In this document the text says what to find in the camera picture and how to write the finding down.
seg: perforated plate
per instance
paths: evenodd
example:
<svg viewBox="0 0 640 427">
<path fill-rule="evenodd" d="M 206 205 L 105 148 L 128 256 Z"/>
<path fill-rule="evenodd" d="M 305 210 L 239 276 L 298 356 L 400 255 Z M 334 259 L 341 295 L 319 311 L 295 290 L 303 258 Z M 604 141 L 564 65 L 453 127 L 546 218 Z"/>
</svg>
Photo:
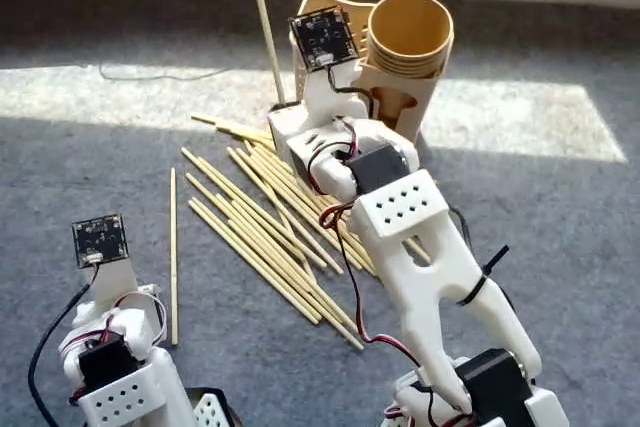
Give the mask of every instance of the perforated plate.
<svg viewBox="0 0 640 427">
<path fill-rule="evenodd" d="M 357 204 L 371 219 L 377 235 L 383 238 L 403 232 L 448 209 L 447 202 L 424 169 L 361 196 Z"/>
<path fill-rule="evenodd" d="M 224 410 L 214 394 L 205 394 L 193 409 L 198 427 L 229 427 Z"/>
<path fill-rule="evenodd" d="M 407 425 L 409 425 L 409 419 L 399 417 L 397 419 L 384 419 L 380 427 L 407 427 Z"/>
<path fill-rule="evenodd" d="M 81 397 L 87 422 L 92 427 L 119 427 L 166 403 L 158 388 L 152 365 Z"/>
</svg>

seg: black wire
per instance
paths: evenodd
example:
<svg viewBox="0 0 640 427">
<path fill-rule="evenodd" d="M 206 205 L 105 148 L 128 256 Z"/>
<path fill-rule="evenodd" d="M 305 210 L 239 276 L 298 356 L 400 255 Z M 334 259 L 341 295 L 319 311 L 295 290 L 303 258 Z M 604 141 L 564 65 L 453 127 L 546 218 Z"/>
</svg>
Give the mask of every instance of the black wire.
<svg viewBox="0 0 640 427">
<path fill-rule="evenodd" d="M 329 79 L 329 85 L 331 86 L 331 90 L 333 90 L 336 94 L 362 94 L 367 98 L 369 104 L 369 118 L 373 119 L 373 108 L 375 106 L 375 99 L 371 92 L 367 89 L 361 89 L 360 87 L 336 87 L 336 80 L 333 77 L 333 71 L 331 70 L 331 66 L 327 67 L 327 77 Z"/>
<path fill-rule="evenodd" d="M 453 212 L 456 217 L 458 217 L 458 221 L 460 222 L 460 230 L 462 231 L 462 238 L 473 254 L 473 245 L 471 245 L 471 232 L 469 231 L 469 224 L 467 223 L 467 219 L 464 218 L 464 215 L 462 215 L 462 212 L 460 212 L 460 209 L 458 209 L 457 207 L 449 205 L 449 210 Z"/>
<path fill-rule="evenodd" d="M 313 154 L 311 154 L 311 157 L 309 158 L 309 162 L 307 162 L 307 177 L 309 178 L 309 181 L 311 182 L 311 185 L 313 185 L 313 188 L 316 189 L 316 191 L 318 191 L 318 193 L 322 194 L 322 195 L 325 195 L 325 193 L 322 192 L 322 190 L 320 189 L 320 186 L 316 182 L 316 179 L 313 177 L 313 175 L 311 175 L 311 164 L 313 164 L 313 161 L 316 160 L 316 158 L 322 152 L 327 150 L 329 147 L 334 147 L 336 145 L 346 145 L 346 146 L 351 147 L 351 143 L 350 142 L 342 142 L 342 141 L 329 142 L 328 144 L 324 144 L 324 145 L 318 147 L 316 149 L 316 151 Z"/>
<path fill-rule="evenodd" d="M 231 68 L 227 67 L 224 69 L 215 70 L 213 72 L 207 72 L 206 74 L 194 75 L 193 77 L 178 77 L 176 75 L 170 75 L 170 74 L 154 75 L 151 77 L 114 77 L 104 72 L 104 66 L 102 65 L 102 63 L 98 65 L 98 73 L 100 74 L 100 77 L 102 77 L 104 80 L 109 80 L 111 82 L 129 82 L 129 81 L 143 82 L 143 81 L 153 81 L 153 80 L 163 80 L 163 79 L 177 80 L 180 82 L 193 82 L 196 80 L 202 80 L 202 79 L 207 79 L 209 77 L 214 77 L 218 74 L 228 72 L 229 70 L 231 70 Z"/>
<path fill-rule="evenodd" d="M 433 401 L 434 401 L 434 397 L 435 394 L 433 393 L 433 390 L 429 391 L 429 408 L 427 410 L 427 417 L 429 418 L 429 425 L 431 425 L 431 427 L 440 427 L 435 419 L 433 418 Z"/>
<path fill-rule="evenodd" d="M 333 226 L 333 230 L 336 233 L 336 236 L 338 237 L 338 244 L 340 245 L 340 252 L 342 253 L 342 258 L 344 259 L 344 263 L 347 266 L 347 271 L 349 272 L 349 277 L 351 277 L 351 283 L 353 284 L 353 290 L 355 291 L 356 294 L 356 305 L 358 308 L 358 311 L 356 312 L 356 317 L 358 319 L 360 319 L 360 308 L 362 306 L 362 301 L 360 299 L 360 289 L 358 289 L 358 283 L 356 282 L 356 278 L 353 275 L 353 269 L 351 268 L 351 263 L 349 262 L 349 259 L 347 258 L 347 252 L 345 250 L 344 247 L 344 241 L 342 240 L 342 237 L 340 236 L 340 228 L 338 227 L 338 219 L 336 219 L 335 224 Z M 358 321 L 358 329 L 360 329 L 361 324 Z M 407 357 L 407 359 L 409 359 L 411 362 L 413 362 L 413 364 L 416 367 L 420 367 L 420 363 L 418 362 L 418 360 L 413 356 L 413 354 L 411 354 L 411 352 L 409 352 L 406 347 L 402 344 L 400 344 L 400 342 L 398 342 L 398 344 L 394 344 L 393 341 L 396 341 L 393 338 L 389 338 L 389 336 L 374 336 L 372 339 L 367 340 L 361 332 L 358 332 L 360 334 L 360 337 L 362 338 L 363 341 L 365 341 L 368 344 L 371 344 L 373 342 L 383 342 L 385 344 L 388 344 L 392 347 L 394 347 L 396 350 L 398 350 L 399 352 L 403 353 L 405 355 L 405 357 Z"/>
<path fill-rule="evenodd" d="M 40 414 L 42 414 L 42 417 L 50 427 L 59 427 L 59 425 L 51 415 L 51 412 L 49 412 L 49 409 L 47 409 L 47 406 L 42 400 L 42 397 L 40 396 L 40 392 L 36 387 L 35 376 L 36 376 L 36 367 L 38 365 L 38 360 L 40 360 L 40 354 L 42 353 L 42 349 L 44 348 L 45 344 L 49 340 L 49 337 L 51 337 L 51 334 L 53 333 L 53 331 L 56 329 L 56 327 L 58 327 L 58 325 L 60 325 L 60 322 L 62 322 L 62 319 L 64 319 L 67 316 L 67 314 L 71 311 L 71 309 L 73 309 L 76 306 L 76 304 L 80 301 L 82 296 L 86 294 L 87 291 L 91 288 L 91 285 L 93 284 L 93 282 L 96 280 L 96 277 L 98 276 L 99 269 L 100 267 L 97 266 L 96 272 L 93 275 L 93 279 L 91 279 L 91 282 L 85 284 L 78 291 L 78 293 L 76 293 L 73 297 L 71 297 L 71 300 L 67 303 L 62 313 L 58 315 L 58 317 L 47 328 L 45 333 L 42 335 L 40 342 L 38 342 L 38 345 L 36 346 L 36 350 L 33 352 L 33 356 L 31 357 L 31 362 L 29 363 L 29 372 L 27 373 L 27 383 L 29 384 L 29 391 L 31 392 L 31 397 L 33 397 L 33 400 L 35 401 L 36 407 L 38 407 Z"/>
</svg>

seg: white plastic bracket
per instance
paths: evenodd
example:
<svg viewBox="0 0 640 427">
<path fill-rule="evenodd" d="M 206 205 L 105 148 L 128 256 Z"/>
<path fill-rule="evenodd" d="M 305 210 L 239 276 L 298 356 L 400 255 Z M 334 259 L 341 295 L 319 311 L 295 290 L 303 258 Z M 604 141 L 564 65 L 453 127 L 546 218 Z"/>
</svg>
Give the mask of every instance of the white plastic bracket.
<svg viewBox="0 0 640 427">
<path fill-rule="evenodd" d="M 147 365 L 80 397 L 90 427 L 120 427 L 145 418 L 154 427 L 192 427 L 195 416 L 169 353 L 153 347 Z"/>
<path fill-rule="evenodd" d="M 218 397 L 214 394 L 204 394 L 193 412 L 198 427 L 230 427 Z"/>
<path fill-rule="evenodd" d="M 435 182 L 426 170 L 418 170 L 359 197 L 351 218 L 353 232 L 369 252 L 400 313 L 407 347 L 434 390 L 470 413 L 471 401 L 442 345 L 438 305 L 442 297 L 463 299 L 482 270 L 449 218 Z M 416 265 L 405 250 L 402 242 L 412 236 L 428 252 L 430 266 Z M 528 378 L 540 373 L 540 356 L 495 282 L 487 280 L 465 309 L 484 323 L 502 347 L 513 352 Z"/>
</svg>

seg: bamboo skewer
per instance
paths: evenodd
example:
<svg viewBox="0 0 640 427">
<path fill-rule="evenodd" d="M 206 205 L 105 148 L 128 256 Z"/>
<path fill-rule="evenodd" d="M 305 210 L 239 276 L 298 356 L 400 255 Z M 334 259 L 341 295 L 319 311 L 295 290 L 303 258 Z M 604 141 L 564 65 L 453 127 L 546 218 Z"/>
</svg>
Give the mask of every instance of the bamboo skewer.
<svg viewBox="0 0 640 427">
<path fill-rule="evenodd" d="M 241 237 L 244 237 L 245 241 L 251 245 L 251 247 L 259 253 L 267 263 L 270 263 L 273 270 L 276 271 L 280 276 L 289 283 L 289 285 L 296 291 L 298 294 L 306 300 L 311 307 L 313 307 L 317 312 L 320 313 L 322 317 L 324 317 L 327 322 L 329 322 L 338 332 L 340 332 L 354 347 L 359 350 L 363 350 L 364 347 L 358 340 L 347 330 L 344 326 L 335 318 L 335 314 L 329 312 L 327 308 L 325 308 L 311 293 L 307 292 L 304 288 L 304 285 L 296 282 L 294 276 L 291 275 L 290 271 L 287 271 L 279 264 L 278 258 L 276 256 L 272 256 L 273 252 L 268 252 L 268 247 L 266 244 L 260 244 L 254 238 L 252 238 L 252 232 L 245 227 L 241 227 L 235 220 L 230 220 L 229 225 L 232 229 L 234 229 Z"/>
<path fill-rule="evenodd" d="M 171 277 L 171 345 L 178 345 L 178 221 L 176 202 L 176 169 L 170 176 L 170 277 Z"/>
<path fill-rule="evenodd" d="M 270 264 L 273 271 L 280 275 L 298 294 L 309 303 L 309 305 L 318 311 L 322 317 L 336 328 L 351 344 L 356 348 L 362 350 L 362 344 L 353 337 L 340 323 L 340 320 L 336 318 L 338 315 L 336 312 L 331 312 L 332 305 L 325 304 L 325 300 L 322 296 L 318 299 L 314 297 L 314 289 L 308 282 L 296 271 L 295 263 L 290 258 L 282 257 L 269 241 L 262 237 L 262 235 L 251 227 L 248 223 L 242 220 L 239 214 L 233 209 L 221 195 L 217 195 L 212 199 L 214 205 L 218 207 L 227 217 L 229 217 L 229 226 L 236 231 L 236 234 L 242 238 L 257 254 L 259 254 L 263 260 Z"/>
<path fill-rule="evenodd" d="M 283 286 L 282 282 L 278 281 L 274 275 L 270 272 L 269 267 L 262 262 L 255 254 L 253 254 L 220 219 L 218 219 L 213 212 L 206 208 L 197 199 L 189 201 L 189 207 L 191 207 L 199 216 L 204 220 L 209 227 L 220 235 L 231 247 L 242 256 L 242 258 L 251 265 L 256 272 L 258 272 L 274 289 L 276 289 L 284 298 L 286 298 L 298 311 L 304 315 L 312 324 L 318 324 L 319 314 L 311 312 L 305 307 L 297 297 L 299 297 L 291 289 L 287 289 Z"/>
<path fill-rule="evenodd" d="M 413 250 L 419 257 L 421 257 L 422 260 L 424 260 L 427 264 L 431 264 L 431 257 L 429 257 L 429 254 L 427 254 L 427 252 L 422 247 L 420 247 L 420 245 L 418 245 L 418 243 L 415 240 L 407 239 L 404 241 L 404 243 L 407 247 Z"/>
<path fill-rule="evenodd" d="M 228 148 L 227 151 L 229 152 L 229 155 L 231 155 L 231 158 L 240 166 L 240 168 L 254 181 L 256 182 L 256 185 L 260 186 L 262 185 L 262 182 L 260 181 L 260 179 L 258 179 L 258 177 L 256 176 L 256 174 L 253 172 L 253 170 L 244 162 L 243 159 L 241 159 L 238 154 L 236 154 L 233 149 Z M 284 205 L 282 205 L 282 202 L 280 202 L 280 200 L 278 200 L 277 196 L 272 195 L 270 196 L 268 194 L 268 190 L 263 189 L 263 192 L 265 193 L 265 195 L 267 195 L 267 197 L 269 197 L 269 200 L 271 200 L 271 202 L 276 206 L 277 209 L 281 210 L 289 219 L 289 222 L 291 222 L 291 225 L 293 225 L 293 227 L 295 227 L 295 229 L 305 238 L 305 240 L 307 242 L 309 242 L 309 244 L 311 244 L 313 246 L 314 249 L 316 249 L 316 251 L 322 256 L 322 258 L 324 260 L 327 261 L 327 263 L 333 267 L 333 269 L 338 272 L 339 274 L 343 273 L 342 268 L 338 265 L 338 263 L 333 259 L 333 257 L 331 257 L 326 250 L 324 250 L 322 248 L 322 246 L 318 243 L 318 241 L 316 241 L 316 239 L 307 231 L 307 229 L 305 229 L 302 224 L 300 224 L 300 222 L 298 221 L 298 219 L 296 219 L 291 212 L 289 212 Z"/>
<path fill-rule="evenodd" d="M 204 124 L 213 125 L 216 129 L 222 132 L 226 132 L 229 134 L 237 133 L 237 135 L 240 137 L 242 137 L 242 134 L 246 134 L 249 137 L 258 137 L 268 141 L 272 140 L 271 134 L 266 130 L 256 129 L 255 127 L 240 124 L 238 122 L 231 122 L 221 117 L 211 117 L 209 115 L 192 113 L 191 119 L 197 120 L 198 122 L 202 122 Z"/>
<path fill-rule="evenodd" d="M 311 249 L 309 249 L 309 247 L 307 247 L 306 244 L 301 242 L 295 235 L 289 233 L 289 231 L 287 229 L 285 229 L 282 224 L 278 223 L 262 207 L 260 207 L 252 199 L 250 199 L 247 194 L 245 194 L 242 190 L 240 190 L 238 187 L 236 187 L 236 185 L 233 184 L 233 182 L 231 182 L 224 175 L 222 175 L 220 172 L 218 172 L 209 162 L 207 162 L 206 160 L 204 160 L 201 157 L 198 159 L 198 161 L 201 163 L 202 166 L 204 166 L 203 172 L 205 172 L 205 174 L 207 174 L 207 173 L 213 174 L 215 177 L 217 177 L 218 180 L 221 181 L 222 184 L 224 184 L 226 187 L 228 187 L 227 190 L 225 190 L 225 192 L 227 192 L 227 194 L 229 194 L 232 197 L 236 198 L 238 201 L 244 202 L 245 204 L 251 206 L 266 221 L 268 221 L 275 229 L 277 229 L 282 235 L 287 237 L 300 250 L 302 250 L 306 255 L 308 255 L 309 258 L 312 259 L 318 266 L 320 266 L 322 268 L 325 268 L 327 266 L 327 263 L 329 265 L 332 265 L 332 266 L 337 266 L 335 260 L 333 260 L 333 258 L 327 253 L 327 251 L 324 250 L 322 248 L 322 246 L 315 241 L 315 239 L 311 236 L 311 234 L 309 234 L 307 232 L 307 230 L 295 219 L 295 217 L 293 217 L 291 215 L 291 213 L 286 209 L 286 207 L 284 207 L 284 205 L 282 205 L 282 203 L 278 202 L 278 204 L 275 204 L 276 208 L 278 210 L 280 210 L 281 212 L 283 212 L 287 216 L 289 221 L 292 222 L 294 224 L 294 226 L 296 227 L 296 230 L 298 230 L 298 232 L 300 232 L 300 234 L 302 234 L 302 236 L 305 238 L 305 240 L 307 240 L 307 242 L 309 242 L 309 244 L 311 244 L 311 246 L 318 252 L 318 255 L 320 255 L 322 257 L 322 259 L 324 259 L 324 260 L 322 260 L 320 257 L 318 257 L 318 255 L 316 255 Z M 267 197 L 269 197 L 269 194 L 268 194 L 268 192 L 266 190 L 263 190 L 263 192 L 265 192 L 265 195 L 267 195 Z M 273 199 L 276 199 L 276 201 L 277 201 L 277 198 L 275 197 L 275 195 L 273 197 L 270 197 L 270 199 L 272 201 L 273 201 Z"/>
<path fill-rule="evenodd" d="M 251 221 L 249 220 L 251 219 L 250 217 L 243 216 L 241 210 L 237 208 L 239 204 L 234 201 L 232 201 L 231 204 L 228 204 L 228 202 L 226 202 L 226 200 L 220 195 L 217 195 L 215 199 L 217 201 L 214 202 L 216 207 L 220 208 L 220 210 L 222 210 L 227 216 L 233 216 L 234 220 L 243 222 L 246 226 L 249 227 L 252 233 L 255 233 L 255 235 L 261 237 L 268 247 L 277 250 L 276 244 L 273 244 L 273 242 L 269 241 L 268 234 L 264 231 L 260 231 L 259 226 L 256 223 L 251 223 Z M 300 272 L 298 269 L 296 269 L 297 266 L 290 257 L 287 258 L 286 256 L 283 256 L 282 253 L 279 254 L 280 255 L 277 255 L 276 259 L 274 260 L 282 265 L 289 265 L 297 281 L 302 282 L 306 286 L 305 290 L 317 294 L 319 296 L 319 300 L 322 299 L 322 301 L 326 303 L 328 310 L 333 311 L 337 315 L 337 317 L 339 317 L 339 319 L 349 325 L 349 327 L 351 327 L 354 332 L 358 331 L 355 323 L 353 323 L 351 318 L 344 313 L 344 311 L 338 306 L 338 304 L 336 304 L 335 301 L 317 285 L 317 283 L 313 282 L 312 279 L 308 275 L 305 275 L 304 272 Z"/>
<path fill-rule="evenodd" d="M 271 33 L 271 24 L 269 23 L 269 14 L 267 13 L 267 4 L 264 0 L 256 0 L 258 4 L 258 12 L 260 13 L 260 23 L 262 24 L 262 32 L 264 33 L 264 42 L 267 46 L 267 53 L 271 61 L 271 70 L 273 71 L 273 81 L 276 84 L 278 93 L 278 103 L 284 104 L 284 89 L 282 88 L 282 79 L 280 78 L 280 68 L 278 67 L 278 57 L 276 55 L 276 47 L 273 42 L 273 34 Z"/>
<path fill-rule="evenodd" d="M 237 152 L 242 160 L 244 160 L 247 164 L 251 166 L 262 178 L 271 184 L 274 187 L 278 194 L 291 206 L 294 210 L 298 212 L 311 226 L 322 235 L 327 241 L 335 248 L 340 250 L 340 245 L 335 235 L 335 232 L 330 232 L 324 229 L 318 221 L 314 218 L 314 213 L 308 207 L 304 206 L 299 200 L 295 198 L 295 196 L 291 193 L 291 191 L 281 183 L 277 178 L 271 175 L 266 169 L 260 164 L 260 161 L 256 161 L 256 159 L 250 158 L 244 151 L 239 150 Z M 370 273 L 371 267 L 367 265 L 367 263 L 360 257 L 360 255 L 347 243 L 344 245 L 345 252 L 347 254 L 347 258 L 349 262 L 356 267 L 358 270 L 362 270 L 365 268 Z"/>
<path fill-rule="evenodd" d="M 298 198 L 303 200 L 307 204 L 307 206 L 309 206 L 314 214 L 320 215 L 320 213 L 325 210 L 326 207 L 322 206 L 322 203 L 317 200 L 317 196 L 314 195 L 313 192 L 311 192 L 311 189 L 305 186 L 306 191 L 303 190 L 303 185 L 282 168 L 282 165 L 286 164 L 283 164 L 283 162 L 277 160 L 276 157 L 266 155 L 264 150 L 252 149 L 252 151 L 254 152 L 253 155 L 258 156 L 256 161 L 261 162 L 262 165 L 264 165 L 274 176 L 277 177 L 277 179 L 284 182 L 287 187 L 289 187 L 291 192 L 296 194 Z M 344 220 L 341 219 L 338 222 L 338 227 L 340 230 L 340 236 L 359 254 L 361 260 L 364 263 L 368 264 L 372 271 L 375 271 L 373 262 L 369 258 L 369 254 L 364 249 L 364 247 L 362 247 L 362 244 L 360 244 L 360 242 L 357 241 L 349 232 L 347 224 L 344 222 Z"/>
<path fill-rule="evenodd" d="M 196 159 L 194 155 L 184 147 L 181 149 L 181 151 L 182 151 L 182 154 L 185 157 L 187 157 L 191 161 L 191 163 L 193 163 L 193 165 L 195 165 L 198 169 L 200 169 L 200 171 L 202 171 L 209 178 L 209 180 L 215 183 L 227 195 L 237 200 L 241 204 L 245 205 L 247 207 L 247 210 L 250 213 L 255 212 L 259 214 L 258 217 L 263 219 L 265 222 L 269 223 L 275 230 L 277 230 L 283 237 L 286 237 L 287 240 L 289 240 L 289 242 L 291 242 L 298 249 L 300 249 L 318 266 L 323 268 L 327 266 L 327 263 L 323 259 L 321 259 L 315 252 L 313 252 L 309 247 L 307 247 L 303 242 L 297 239 L 294 235 L 291 235 L 289 231 L 287 231 L 268 212 L 266 212 L 262 207 L 260 207 L 253 200 L 251 200 L 242 190 L 240 190 L 233 182 L 231 182 L 224 175 L 218 172 L 211 164 L 209 164 L 207 161 L 204 161 L 204 160 L 200 161 Z"/>
</svg>

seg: white cable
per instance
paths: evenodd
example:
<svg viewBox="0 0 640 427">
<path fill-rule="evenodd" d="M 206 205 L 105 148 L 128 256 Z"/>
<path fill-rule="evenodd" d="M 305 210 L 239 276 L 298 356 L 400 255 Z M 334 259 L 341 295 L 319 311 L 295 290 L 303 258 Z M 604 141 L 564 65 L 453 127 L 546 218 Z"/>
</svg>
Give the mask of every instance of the white cable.
<svg viewBox="0 0 640 427">
<path fill-rule="evenodd" d="M 143 297 L 148 297 L 160 308 L 160 332 L 153 338 L 153 345 L 158 344 L 164 336 L 167 334 L 167 308 L 164 306 L 160 299 L 158 299 L 155 295 L 148 294 L 146 292 L 140 292 L 137 290 L 133 290 L 124 295 L 121 295 L 116 301 L 113 303 L 112 308 L 118 307 L 119 304 L 129 297 L 130 295 L 141 295 Z"/>
</svg>

